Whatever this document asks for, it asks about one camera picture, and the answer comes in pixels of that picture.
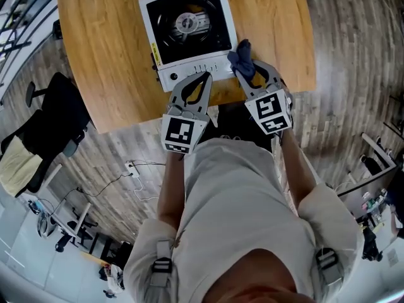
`beige cushion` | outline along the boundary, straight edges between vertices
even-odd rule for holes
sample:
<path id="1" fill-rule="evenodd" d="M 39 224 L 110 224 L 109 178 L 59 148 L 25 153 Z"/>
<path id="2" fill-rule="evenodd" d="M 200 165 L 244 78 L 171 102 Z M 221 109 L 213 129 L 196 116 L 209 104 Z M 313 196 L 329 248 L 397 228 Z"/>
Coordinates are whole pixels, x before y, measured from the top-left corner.
<path id="1" fill-rule="evenodd" d="M 6 192 L 16 196 L 31 180 L 42 158 L 30 153 L 19 137 L 14 136 L 0 161 L 0 183 Z"/>

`cable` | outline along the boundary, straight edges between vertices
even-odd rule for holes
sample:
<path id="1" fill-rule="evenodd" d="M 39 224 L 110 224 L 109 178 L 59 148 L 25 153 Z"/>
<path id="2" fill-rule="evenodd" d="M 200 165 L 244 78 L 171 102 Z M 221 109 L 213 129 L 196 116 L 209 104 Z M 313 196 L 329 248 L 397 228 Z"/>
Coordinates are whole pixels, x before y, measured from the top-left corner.
<path id="1" fill-rule="evenodd" d="M 69 195 L 70 193 L 72 193 L 72 192 L 73 192 L 74 190 L 76 190 L 76 189 L 78 189 L 78 187 L 76 187 L 76 188 L 74 188 L 74 189 L 71 189 L 71 190 L 63 197 L 63 199 L 59 202 L 59 204 L 57 205 L 56 209 L 53 210 L 53 212 L 52 212 L 52 214 L 50 214 L 50 216 L 53 216 L 53 214 L 55 213 L 55 211 L 57 210 L 57 208 L 60 207 L 60 205 L 62 204 L 62 202 L 64 201 L 64 199 L 66 199 L 66 198 L 68 197 L 68 195 Z"/>
<path id="2" fill-rule="evenodd" d="M 68 197 L 68 195 L 69 195 L 70 193 L 72 193 L 73 191 L 78 191 L 79 193 L 88 195 L 88 196 L 90 196 L 90 197 L 92 197 L 92 198 L 96 198 L 96 197 L 99 196 L 108 186 L 110 186 L 112 183 L 118 181 L 118 180 L 119 180 L 120 178 L 122 178 L 122 177 L 128 177 L 128 176 L 132 176 L 132 173 L 130 173 L 130 174 L 128 174 L 128 175 L 122 175 L 122 174 L 121 174 L 118 178 L 114 179 L 113 181 L 110 181 L 107 185 L 105 185 L 104 188 L 103 188 L 100 192 L 98 192 L 97 195 L 88 194 L 88 193 L 84 192 L 80 187 L 75 187 L 74 189 L 71 189 L 71 190 L 63 197 L 63 199 L 59 202 L 59 204 L 57 205 L 57 207 L 53 210 L 52 214 L 50 214 L 50 215 L 53 216 L 53 214 L 55 213 L 55 211 L 57 210 L 57 208 L 60 207 L 60 205 L 62 204 L 62 202 L 63 202 L 63 201 Z"/>
<path id="3" fill-rule="evenodd" d="M 48 202 L 52 206 L 53 212 L 55 212 L 55 207 L 53 206 L 53 204 L 50 201 L 48 201 L 47 199 L 40 199 L 40 198 L 38 198 L 38 200 Z"/>
<path id="4" fill-rule="evenodd" d="M 336 192 L 336 190 L 337 190 L 340 186 L 343 186 L 343 185 L 348 184 L 348 183 L 352 183 L 352 181 L 347 181 L 347 182 L 341 183 L 340 185 L 338 185 L 338 186 L 335 188 L 334 192 Z"/>
<path id="5" fill-rule="evenodd" d="M 83 193 L 83 194 L 85 194 L 85 195 L 88 195 L 88 196 L 90 196 L 91 198 L 96 198 L 98 195 L 100 195 L 107 187 L 109 187 L 112 183 L 115 183 L 116 181 L 118 181 L 120 178 L 122 178 L 122 177 L 128 177 L 128 176 L 132 176 L 133 174 L 132 173 L 130 173 L 130 174 L 128 174 L 128 175 L 120 175 L 118 178 L 116 178 L 116 179 L 114 179 L 113 181 L 110 181 L 107 185 L 105 185 L 104 186 L 104 188 L 100 191 L 100 192 L 98 192 L 98 194 L 97 195 L 91 195 L 91 194 L 88 194 L 88 193 L 86 193 L 86 192 L 84 192 L 82 189 L 80 189 L 79 187 L 77 187 L 77 191 L 79 192 L 79 193 Z"/>
<path id="6" fill-rule="evenodd" d="M 134 195 L 136 195 L 136 197 L 140 200 L 140 201 L 147 201 L 149 199 L 158 199 L 158 196 L 152 196 L 151 198 L 147 198 L 147 199 L 141 199 L 139 198 L 138 194 L 136 192 L 140 192 L 143 190 L 143 183 L 141 182 L 140 178 L 137 177 L 138 181 L 140 182 L 141 188 L 140 189 L 135 189 L 134 190 Z"/>
<path id="7" fill-rule="evenodd" d="M 146 160 L 142 160 L 142 159 L 135 159 L 133 161 L 134 162 L 143 162 L 143 164 L 135 164 L 134 166 L 140 166 L 140 165 L 161 165 L 161 166 L 165 166 L 164 163 L 147 162 Z"/>
<path id="8" fill-rule="evenodd" d="M 134 164 L 135 166 L 142 166 L 142 165 L 161 165 L 165 166 L 165 164 L 162 163 L 144 163 L 144 164 Z"/>

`black office chair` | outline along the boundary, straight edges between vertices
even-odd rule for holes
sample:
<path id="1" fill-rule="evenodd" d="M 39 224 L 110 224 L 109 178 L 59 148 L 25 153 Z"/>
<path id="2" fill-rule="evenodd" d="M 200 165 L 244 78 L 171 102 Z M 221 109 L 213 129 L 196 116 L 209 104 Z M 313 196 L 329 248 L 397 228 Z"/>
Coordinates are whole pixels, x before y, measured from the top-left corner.
<path id="1" fill-rule="evenodd" d="M 73 213 L 76 216 L 77 220 L 79 220 L 80 216 L 76 213 L 76 208 L 73 208 Z M 80 242 L 79 244 L 81 246 L 83 246 L 84 248 L 87 249 L 86 246 L 84 246 L 84 240 L 93 240 L 93 237 L 86 231 L 86 228 L 84 227 L 84 225 L 86 225 L 87 227 L 91 228 L 91 227 L 98 227 L 98 223 L 90 223 L 88 221 L 86 221 L 86 218 L 88 217 L 88 213 L 86 214 L 86 217 L 83 220 L 83 224 L 81 225 L 77 236 L 80 238 Z M 72 228 L 73 230 L 77 227 L 77 222 L 75 221 L 69 221 L 68 222 L 68 226 L 70 228 Z M 64 248 L 66 247 L 66 245 L 68 244 L 69 240 L 72 238 L 71 235 L 69 235 L 67 232 L 62 231 L 63 236 L 60 238 L 60 240 L 56 243 L 55 245 L 55 250 L 59 253 L 63 253 L 64 252 Z M 71 243 L 72 245 L 78 247 L 75 243 L 76 238 L 73 238 Z"/>
<path id="2" fill-rule="evenodd" d="M 53 23 L 53 27 L 52 27 L 52 38 L 53 38 L 54 40 L 63 39 L 62 28 L 61 28 L 61 21 L 60 21 L 60 20 L 56 20 L 56 21 Z"/>
<path id="3" fill-rule="evenodd" d="M 26 189 L 33 193 L 39 191 L 55 157 L 62 152 L 67 157 L 73 155 L 90 122 L 90 115 L 78 89 L 63 74 L 56 73 L 48 88 L 40 91 L 35 91 L 35 85 L 30 83 L 26 95 L 27 105 L 30 107 L 32 99 L 39 95 L 45 95 L 42 108 L 36 110 L 22 127 L 7 136 L 0 146 L 4 154 L 11 140 L 17 136 L 28 151 L 42 158 L 35 175 L 17 196 Z"/>

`wooden table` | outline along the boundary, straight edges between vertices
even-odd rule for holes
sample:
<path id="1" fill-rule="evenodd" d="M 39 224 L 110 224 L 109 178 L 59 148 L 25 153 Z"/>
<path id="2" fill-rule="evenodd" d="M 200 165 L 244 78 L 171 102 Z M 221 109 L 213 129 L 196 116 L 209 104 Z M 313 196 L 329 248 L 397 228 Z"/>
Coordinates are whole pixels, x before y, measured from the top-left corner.
<path id="1" fill-rule="evenodd" d="M 169 93 L 152 70 L 138 0 L 58 0 L 64 44 L 81 96 L 99 133 L 161 117 Z M 315 90 L 306 0 L 229 0 L 239 40 L 274 65 L 291 92 Z M 245 98 L 237 80 L 214 82 L 210 105 Z"/>

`power strip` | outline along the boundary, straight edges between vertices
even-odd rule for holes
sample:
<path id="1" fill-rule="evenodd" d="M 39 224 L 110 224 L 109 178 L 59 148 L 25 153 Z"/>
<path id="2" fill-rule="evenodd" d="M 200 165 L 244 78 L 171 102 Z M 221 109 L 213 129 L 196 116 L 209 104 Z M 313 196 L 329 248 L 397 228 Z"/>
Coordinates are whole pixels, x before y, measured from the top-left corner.
<path id="1" fill-rule="evenodd" d="M 137 178 L 140 176 L 140 174 L 139 174 L 139 172 L 138 172 L 138 169 L 136 168 L 134 162 L 126 162 L 126 163 L 125 163 L 125 167 L 126 167 L 126 170 L 127 170 L 129 173 L 132 174 L 132 177 L 133 177 L 134 179 L 137 179 Z"/>

